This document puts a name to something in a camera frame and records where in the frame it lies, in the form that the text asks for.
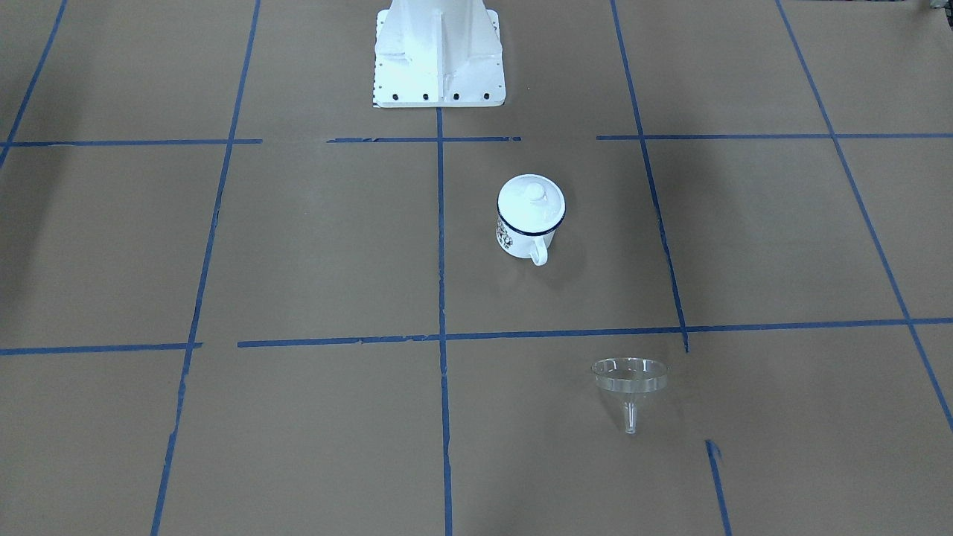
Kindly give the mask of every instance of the mug handle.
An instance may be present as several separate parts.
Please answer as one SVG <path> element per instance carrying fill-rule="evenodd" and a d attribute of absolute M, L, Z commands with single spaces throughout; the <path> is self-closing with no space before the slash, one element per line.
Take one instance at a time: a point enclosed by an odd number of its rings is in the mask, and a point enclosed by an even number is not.
<path fill-rule="evenodd" d="M 546 242 L 542 237 L 533 237 L 533 248 L 530 249 L 530 258 L 536 266 L 542 266 L 549 260 L 549 252 L 546 251 Z"/>

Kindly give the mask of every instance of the blue grid line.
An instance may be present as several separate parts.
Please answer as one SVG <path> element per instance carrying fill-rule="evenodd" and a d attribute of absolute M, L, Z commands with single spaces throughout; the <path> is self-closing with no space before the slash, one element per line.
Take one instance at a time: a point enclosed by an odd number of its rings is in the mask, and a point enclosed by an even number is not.
<path fill-rule="evenodd" d="M 781 14 L 781 20 L 784 22 L 784 27 L 787 29 L 787 34 L 791 38 L 791 43 L 794 45 L 794 50 L 798 55 L 799 61 L 801 62 L 801 68 L 804 70 L 804 74 L 807 75 L 807 82 L 811 86 L 811 91 L 814 93 L 814 98 L 818 101 L 818 108 L 821 110 L 824 124 L 827 125 L 827 131 L 830 133 L 831 139 L 834 141 L 834 148 L 837 150 L 838 157 L 841 159 L 841 165 L 843 166 L 844 172 L 847 174 L 847 180 L 850 182 L 850 188 L 854 192 L 854 198 L 857 200 L 857 205 L 861 209 L 863 222 L 866 224 L 867 231 L 869 231 L 870 237 L 874 242 L 874 247 L 877 249 L 877 255 L 881 258 L 883 270 L 886 272 L 887 278 L 890 280 L 890 286 L 893 288 L 894 296 L 897 298 L 897 303 L 900 305 L 901 311 L 903 312 L 903 318 L 906 320 L 907 327 L 910 330 L 910 336 L 913 338 L 914 344 L 917 346 L 917 351 L 920 353 L 920 359 L 923 362 L 923 368 L 926 370 L 926 375 L 930 379 L 930 384 L 933 385 L 933 391 L 936 393 L 937 400 L 940 403 L 940 408 L 943 410 L 943 414 L 946 416 L 946 424 L 949 426 L 950 431 L 953 432 L 953 414 L 950 412 L 949 404 L 946 403 L 946 396 L 943 394 L 940 383 L 937 381 L 937 377 L 933 372 L 933 366 L 930 364 L 930 359 L 926 356 L 926 352 L 923 350 L 923 345 L 920 342 L 920 336 L 917 335 L 917 328 L 911 321 L 910 312 L 907 310 L 906 303 L 903 301 L 903 295 L 900 292 L 900 286 L 897 284 L 896 278 L 894 278 L 893 270 L 890 268 L 890 263 L 887 261 L 886 253 L 883 250 L 880 238 L 877 236 L 877 230 L 874 228 L 873 220 L 871 220 L 870 215 L 867 212 L 867 207 L 863 203 L 861 190 L 858 188 L 857 181 L 854 179 L 854 174 L 851 172 L 850 166 L 847 164 L 847 157 L 843 153 L 841 142 L 838 140 L 838 134 L 834 130 L 834 125 L 831 123 L 830 116 L 827 114 L 827 109 L 824 107 L 824 103 L 821 100 L 821 92 L 818 90 L 818 86 L 814 81 L 814 76 L 811 75 L 810 69 L 807 68 L 807 61 L 804 59 L 804 54 L 801 52 L 801 45 L 798 44 L 798 38 L 794 35 L 794 29 L 791 27 L 791 22 L 787 18 L 787 13 L 784 11 L 784 6 L 781 5 L 781 0 L 775 0 L 775 5 L 778 7 L 778 12 Z"/>
<path fill-rule="evenodd" d="M 10 127 L 10 133 L 7 134 L 7 145 L 4 146 L 3 152 L 0 152 L 0 169 L 3 169 L 4 162 L 7 161 L 7 154 L 10 153 L 10 144 L 16 138 L 16 131 L 20 129 L 20 122 L 23 121 L 23 115 L 27 112 L 27 105 L 30 104 L 30 97 L 33 96 L 33 89 L 36 88 L 36 82 L 40 79 L 40 72 L 43 71 L 43 66 L 47 63 L 47 57 L 50 55 L 50 49 L 53 47 L 53 41 L 56 39 L 56 33 L 59 31 L 60 22 L 63 21 L 63 13 L 66 11 L 67 0 L 62 0 L 60 2 L 60 9 L 56 12 L 56 20 L 53 22 L 53 28 L 50 30 L 50 37 L 47 38 L 47 44 L 43 47 L 43 53 L 40 54 L 40 61 L 36 64 L 36 70 L 33 71 L 33 77 L 30 79 L 30 84 L 27 86 L 27 92 L 23 95 L 23 100 L 20 101 L 20 109 L 16 112 L 16 117 L 13 119 L 13 125 Z"/>
<path fill-rule="evenodd" d="M 66 354 L 109 354 L 114 352 L 155 352 L 185 350 L 185 342 L 162 344 L 108 344 L 103 346 L 41 346 L 33 348 L 0 348 L 0 356 L 56 356 Z"/>
<path fill-rule="evenodd" d="M 454 501 L 451 489 L 450 470 L 450 394 L 447 385 L 447 313 L 445 284 L 444 244 L 445 228 L 443 213 L 443 109 L 436 109 L 436 225 L 439 230 L 437 239 L 437 272 L 440 277 L 439 315 L 440 315 L 440 413 L 443 426 L 443 529 L 446 536 L 454 534 Z"/>
<path fill-rule="evenodd" d="M 185 401 L 186 378 L 189 376 L 189 368 L 192 365 L 193 350 L 195 348 L 195 337 L 198 332 L 198 320 L 202 312 L 202 299 L 205 295 L 205 285 L 209 276 L 209 265 L 212 263 L 212 249 L 215 242 L 215 228 L 218 226 L 218 212 L 222 206 L 222 194 L 225 191 L 225 181 L 229 173 L 229 165 L 232 159 L 233 141 L 235 140 L 235 131 L 238 128 L 238 116 L 241 113 L 241 101 L 245 93 L 245 80 L 248 77 L 248 66 L 252 61 L 252 48 L 254 46 L 254 33 L 258 26 L 258 13 L 261 10 L 261 0 L 254 1 L 254 12 L 252 14 L 252 27 L 248 34 L 248 44 L 245 48 L 245 61 L 242 64 L 241 76 L 238 78 L 238 92 L 235 95 L 234 110 L 232 112 L 232 126 L 229 129 L 229 142 L 225 146 L 225 158 L 222 161 L 222 172 L 218 178 L 218 191 L 215 194 L 215 204 L 212 212 L 212 222 L 209 226 L 209 238 L 205 246 L 205 257 L 202 260 L 202 273 L 198 281 L 198 291 L 195 295 L 195 310 L 192 317 L 192 326 L 189 330 L 189 340 L 185 350 L 185 358 L 182 361 L 182 375 L 179 377 L 178 400 L 175 405 L 175 425 L 172 433 L 169 435 L 169 443 L 166 447 L 165 463 L 162 467 L 162 479 L 159 484 L 158 496 L 155 500 L 155 512 L 152 515 L 152 536 L 158 536 L 159 525 L 162 522 L 162 509 L 166 500 L 166 489 L 169 485 L 169 475 L 172 472 L 172 457 L 175 453 L 175 440 L 178 437 L 179 423 L 182 420 L 182 405 Z"/>
<path fill-rule="evenodd" d="M 598 141 L 636 141 L 668 139 L 830 139 L 831 134 L 601 134 Z M 872 133 L 837 134 L 850 139 L 920 139 L 953 138 L 953 133 Z"/>
<path fill-rule="evenodd" d="M 326 143 L 461 143 L 522 141 L 518 135 L 484 135 L 461 137 L 335 137 Z"/>
<path fill-rule="evenodd" d="M 629 69 L 629 54 L 625 51 L 625 40 L 622 39 L 622 26 L 618 21 L 618 9 L 616 0 L 610 0 L 612 6 L 612 18 L 616 23 L 616 38 L 618 39 L 618 51 L 622 56 L 622 67 L 625 69 L 625 81 L 629 86 L 629 98 L 632 100 L 632 113 L 636 119 L 636 130 L 639 131 L 639 145 L 642 148 L 642 161 L 645 163 L 645 175 L 649 181 L 649 191 L 652 193 L 652 204 L 655 206 L 656 218 L 659 220 L 659 237 L 661 238 L 661 247 L 665 251 L 665 260 L 668 262 L 668 275 L 672 280 L 672 297 L 675 299 L 675 310 L 679 315 L 679 326 L 681 327 L 681 338 L 685 345 L 685 352 L 688 352 L 688 331 L 685 330 L 685 314 L 681 310 L 681 296 L 679 295 L 679 281 L 675 277 L 675 265 L 672 263 L 672 253 L 668 248 L 668 238 L 665 235 L 665 222 L 661 216 L 661 205 L 659 204 L 659 193 L 656 191 L 655 177 L 652 174 L 652 161 L 649 159 L 648 144 L 645 143 L 645 131 L 642 129 L 642 118 L 639 113 L 639 100 L 636 98 L 636 87 L 632 82 L 632 71 Z"/>
<path fill-rule="evenodd" d="M 728 519 L 728 506 L 724 501 L 724 489 L 721 488 L 721 474 L 718 469 L 718 461 L 721 459 L 721 449 L 719 449 L 712 440 L 705 440 L 705 449 L 708 451 L 708 464 L 711 465 L 712 482 L 715 484 L 715 494 L 718 496 L 721 526 L 724 527 L 724 536 L 731 536 L 731 521 Z"/>
<path fill-rule="evenodd" d="M 258 137 L 232 140 L 235 145 L 260 145 Z M 130 147 L 141 145 L 228 145 L 228 139 L 102 139 L 77 141 L 14 141 L 9 147 Z"/>
<path fill-rule="evenodd" d="M 922 325 L 953 324 L 953 318 L 934 319 L 880 319 L 880 320 L 830 320 L 819 322 L 776 322 L 761 324 L 722 324 L 687 325 L 689 333 L 721 333 L 746 331 L 791 331 L 806 329 L 840 329 L 854 327 L 905 326 L 908 323 Z M 680 326 L 608 328 L 608 329 L 564 329 L 548 331 L 488 331 L 471 333 L 445 333 L 446 340 L 489 340 L 489 339 L 548 339 L 559 337 L 608 337 L 615 335 L 661 335 L 681 333 Z M 335 344 L 370 344 L 388 342 L 427 342 L 440 340 L 440 334 L 429 335 L 388 335 L 383 337 L 331 337 L 326 339 L 277 339 L 242 340 L 239 348 L 268 348 L 280 346 L 323 346 Z"/>

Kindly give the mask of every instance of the printed pattern on mug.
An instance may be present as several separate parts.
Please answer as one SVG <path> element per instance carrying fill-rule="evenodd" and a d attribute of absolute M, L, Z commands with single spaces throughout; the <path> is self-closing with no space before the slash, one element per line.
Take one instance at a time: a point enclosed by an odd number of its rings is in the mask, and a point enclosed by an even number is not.
<path fill-rule="evenodd" d="M 503 225 L 503 219 L 501 217 L 497 217 L 497 242 L 505 249 L 510 249 L 510 246 L 513 245 L 513 239 L 510 238 L 510 234 L 506 232 L 506 226 Z"/>

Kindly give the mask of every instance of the lid knob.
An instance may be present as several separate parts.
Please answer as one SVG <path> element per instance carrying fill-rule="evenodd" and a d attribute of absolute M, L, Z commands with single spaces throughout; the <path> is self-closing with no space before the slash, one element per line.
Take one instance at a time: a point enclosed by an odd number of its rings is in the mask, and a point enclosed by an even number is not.
<path fill-rule="evenodd" d="M 531 201 L 539 201 L 546 197 L 546 187 L 538 182 L 532 182 L 526 187 L 526 197 Z"/>

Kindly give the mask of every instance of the vertical blue line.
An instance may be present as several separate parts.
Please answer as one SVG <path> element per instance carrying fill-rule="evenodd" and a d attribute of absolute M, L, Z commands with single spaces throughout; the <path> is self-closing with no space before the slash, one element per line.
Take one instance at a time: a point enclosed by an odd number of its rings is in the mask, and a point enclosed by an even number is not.
<path fill-rule="evenodd" d="M 447 389 L 447 315 L 446 286 L 444 285 L 444 226 L 443 226 L 443 109 L 436 109 L 436 224 L 437 270 L 440 275 L 440 403 L 443 416 L 443 526 L 446 536 L 454 534 L 454 501 L 450 487 L 450 395 Z"/>
<path fill-rule="evenodd" d="M 661 247 L 665 251 L 665 260 L 668 262 L 668 277 L 672 280 L 672 297 L 675 299 L 675 310 L 679 315 L 681 340 L 685 344 L 685 352 L 688 352 L 688 330 L 685 328 L 685 314 L 681 309 L 679 282 L 675 277 L 675 264 L 672 263 L 672 252 L 668 248 L 668 237 L 665 234 L 665 222 L 661 217 L 659 193 L 656 190 L 655 176 L 652 173 L 652 161 L 649 159 L 649 148 L 645 142 L 645 131 L 642 129 L 642 118 L 641 114 L 639 113 L 639 100 L 636 99 L 636 86 L 632 82 L 632 71 L 629 69 L 629 54 L 625 51 L 625 40 L 622 38 L 622 25 L 618 21 L 616 0 L 610 0 L 610 3 L 612 5 L 612 18 L 616 23 L 618 51 L 622 56 L 622 67 L 625 69 L 625 81 L 629 85 L 629 98 L 632 100 L 632 113 L 636 118 L 636 128 L 639 131 L 639 145 L 642 148 L 642 161 L 645 163 L 645 176 L 649 181 L 649 191 L 652 193 L 652 205 L 655 207 L 656 219 L 659 221 L 659 236 L 661 237 Z"/>
<path fill-rule="evenodd" d="M 50 31 L 50 37 L 47 38 L 47 45 L 43 48 L 43 53 L 40 54 L 40 61 L 36 64 L 36 70 L 33 71 L 33 78 L 30 79 L 30 84 L 27 86 L 27 92 L 23 95 L 23 100 L 20 102 L 20 109 L 16 112 L 16 117 L 13 119 L 13 125 L 10 127 L 10 133 L 7 134 L 7 144 L 4 145 L 3 152 L 0 153 L 0 169 L 3 168 L 4 162 L 7 161 L 7 154 L 10 152 L 10 144 L 13 143 L 13 140 L 16 138 L 16 131 L 20 129 L 20 122 L 23 121 L 23 114 L 27 112 L 27 105 L 30 104 L 30 97 L 33 96 L 33 89 L 36 88 L 36 81 L 40 79 L 40 72 L 43 71 L 43 66 L 47 63 L 47 57 L 50 55 L 50 49 L 53 47 L 53 40 L 56 39 L 56 33 L 59 31 L 60 22 L 63 20 L 63 13 L 66 11 L 67 0 L 62 0 L 60 2 L 60 9 L 56 13 L 56 20 L 53 22 L 53 29 Z"/>
<path fill-rule="evenodd" d="M 159 483 L 159 493 L 155 500 L 155 512 L 152 515 L 152 536 L 158 536 L 159 526 L 162 523 L 162 510 L 166 502 L 166 490 L 169 486 L 169 475 L 172 472 L 172 457 L 175 453 L 175 441 L 178 438 L 179 423 L 182 420 L 182 406 L 185 401 L 186 378 L 192 366 L 192 355 L 195 348 L 195 336 L 198 332 L 198 320 L 202 312 L 202 299 L 205 296 L 205 285 L 209 277 L 209 265 L 212 263 L 212 249 L 215 243 L 215 229 L 218 227 L 218 212 L 222 206 L 222 194 L 225 191 L 225 181 L 229 174 L 229 165 L 232 160 L 232 147 L 235 131 L 238 126 L 238 115 L 241 112 L 242 96 L 245 92 L 245 78 L 248 76 L 248 66 L 252 60 L 254 33 L 258 25 L 258 12 L 261 9 L 261 0 L 255 0 L 252 14 L 252 27 L 248 34 L 248 44 L 245 47 L 245 60 L 242 64 L 241 76 L 238 79 L 238 92 L 235 95 L 235 104 L 232 112 L 232 126 L 229 129 L 229 139 L 225 146 L 225 158 L 222 161 L 222 171 L 218 178 L 218 190 L 215 194 L 215 205 L 212 212 L 212 223 L 209 226 L 209 239 L 205 245 L 205 256 L 202 260 L 202 274 L 198 280 L 198 291 L 195 296 L 195 309 L 192 316 L 192 326 L 189 330 L 189 340 L 186 342 L 185 358 L 182 361 L 182 375 L 179 377 L 178 398 L 175 405 L 175 425 L 166 447 L 166 459 L 162 467 L 162 480 Z"/>
<path fill-rule="evenodd" d="M 926 369 L 926 375 L 929 377 L 930 384 L 933 386 L 933 391 L 937 396 L 937 400 L 940 402 L 940 408 L 943 410 L 943 414 L 946 416 L 946 424 L 949 426 L 950 431 L 953 431 L 953 414 L 950 413 L 949 405 L 946 403 L 946 396 L 943 395 L 943 390 L 941 389 L 940 383 L 937 381 L 936 375 L 933 372 L 933 366 L 930 364 L 930 359 L 926 356 L 926 351 L 923 350 L 923 345 L 920 342 L 920 336 L 917 335 L 917 328 L 914 325 L 913 320 L 910 318 L 910 312 L 907 310 L 906 303 L 903 301 L 903 296 L 900 292 L 900 285 L 897 284 L 897 279 L 894 278 L 893 270 L 890 268 L 890 263 L 887 261 L 887 255 L 883 250 L 881 240 L 877 236 L 877 230 L 874 228 L 874 223 L 870 219 L 869 213 L 867 213 L 867 207 L 863 203 L 861 190 L 858 188 L 857 181 L 854 180 L 854 174 L 850 171 L 850 166 L 847 164 L 847 157 L 844 155 L 843 149 L 841 148 L 841 141 L 838 139 L 837 132 L 834 130 L 834 125 L 831 123 L 830 116 L 827 114 L 827 109 L 824 107 L 824 103 L 821 100 L 821 92 L 818 91 L 818 86 L 814 82 L 814 76 L 811 75 L 810 69 L 807 68 L 807 61 L 804 60 L 804 54 L 801 52 L 801 45 L 798 44 L 798 38 L 794 35 L 794 29 L 791 27 L 791 22 L 787 18 L 787 13 L 784 11 L 784 6 L 781 5 L 781 0 L 775 0 L 775 5 L 778 6 L 778 12 L 781 14 L 781 20 L 784 22 L 784 27 L 787 29 L 787 34 L 791 38 L 791 43 L 794 45 L 794 51 L 797 53 L 798 60 L 801 62 L 801 68 L 804 70 L 804 74 L 807 76 L 807 82 L 811 86 L 811 91 L 814 93 L 814 98 L 818 101 L 818 108 L 821 109 L 821 116 L 823 116 L 824 124 L 827 125 L 827 131 L 830 134 L 831 139 L 834 141 L 834 148 L 837 150 L 837 155 L 841 159 L 843 171 L 845 174 L 847 174 L 847 180 L 850 183 L 850 189 L 854 192 L 854 198 L 857 200 L 857 206 L 861 209 L 863 222 L 867 226 L 867 231 L 870 233 L 871 239 L 874 241 L 874 247 L 877 249 L 877 255 L 881 258 L 883 270 L 886 272 L 887 279 L 890 281 L 890 287 L 893 288 L 894 296 L 897 298 L 897 304 L 900 305 L 901 312 L 903 313 L 903 319 L 906 320 L 907 327 L 910 330 L 910 335 L 913 337 L 914 344 L 917 346 L 917 351 L 920 353 L 920 359 L 923 362 L 923 367 Z"/>
<path fill-rule="evenodd" d="M 718 455 L 721 459 L 721 450 L 712 440 L 705 440 L 705 448 L 708 450 L 708 463 L 712 468 L 712 480 L 715 482 L 715 494 L 718 496 L 718 508 L 721 512 L 721 525 L 724 527 L 724 536 L 731 536 L 731 521 L 728 520 L 728 506 L 724 502 L 724 490 L 721 489 L 721 475 L 718 471 Z"/>

